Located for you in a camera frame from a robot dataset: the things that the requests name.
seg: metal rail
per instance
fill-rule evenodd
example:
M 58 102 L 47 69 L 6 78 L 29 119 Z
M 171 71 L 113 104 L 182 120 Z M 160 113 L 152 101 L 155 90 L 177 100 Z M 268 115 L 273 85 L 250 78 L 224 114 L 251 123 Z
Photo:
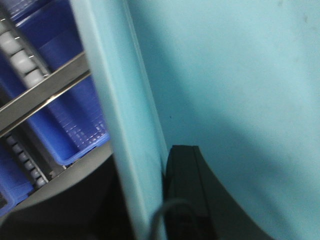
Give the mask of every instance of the metal rail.
M 90 75 L 84 52 L 0 108 L 0 138 Z

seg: blue plastic bin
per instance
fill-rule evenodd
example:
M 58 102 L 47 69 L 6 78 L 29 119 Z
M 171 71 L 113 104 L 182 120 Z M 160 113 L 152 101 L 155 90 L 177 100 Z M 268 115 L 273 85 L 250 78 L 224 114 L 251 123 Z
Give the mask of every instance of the blue plastic bin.
M 73 14 L 68 1 L 51 1 L 38 10 L 34 5 L 19 8 L 13 19 L 55 71 L 83 51 Z M 0 84 L 14 98 L 26 88 L 5 60 L 0 62 Z M 27 121 L 60 165 L 73 163 L 110 138 L 91 77 Z
M 0 145 L 0 217 L 26 199 L 32 190 L 29 180 Z

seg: light blue panel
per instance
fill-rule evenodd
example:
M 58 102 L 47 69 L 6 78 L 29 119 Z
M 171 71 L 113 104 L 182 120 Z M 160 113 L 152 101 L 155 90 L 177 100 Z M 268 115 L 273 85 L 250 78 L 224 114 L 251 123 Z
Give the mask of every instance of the light blue panel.
M 132 0 L 167 146 L 277 240 L 320 236 L 320 1 Z
M 162 203 L 168 151 L 126 1 L 73 0 L 137 239 Z

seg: black wire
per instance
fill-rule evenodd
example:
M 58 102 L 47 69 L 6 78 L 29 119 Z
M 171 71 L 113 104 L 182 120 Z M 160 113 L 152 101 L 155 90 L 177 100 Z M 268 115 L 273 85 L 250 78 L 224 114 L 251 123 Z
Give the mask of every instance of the black wire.
M 151 221 L 151 228 L 150 228 L 150 234 L 148 236 L 148 240 L 156 240 L 157 239 L 158 228 L 160 226 L 161 220 L 163 219 L 163 217 L 165 216 L 167 211 L 169 211 L 171 208 L 177 207 L 177 206 L 185 207 L 189 211 L 190 216 L 191 216 L 191 220 L 192 220 L 192 224 L 193 224 L 194 229 L 197 234 L 197 238 L 200 240 L 202 239 L 199 225 L 197 222 L 196 213 L 195 213 L 192 205 L 190 204 L 190 202 L 188 202 L 187 200 L 182 199 L 182 198 L 173 198 L 173 199 L 167 200 L 154 213 L 152 221 Z

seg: light blue wall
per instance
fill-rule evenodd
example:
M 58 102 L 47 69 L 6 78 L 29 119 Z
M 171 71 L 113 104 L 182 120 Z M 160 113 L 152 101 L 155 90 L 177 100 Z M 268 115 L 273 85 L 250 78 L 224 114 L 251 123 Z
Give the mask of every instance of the light blue wall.
M 168 148 L 275 239 L 319 239 L 320 1 L 128 2 Z

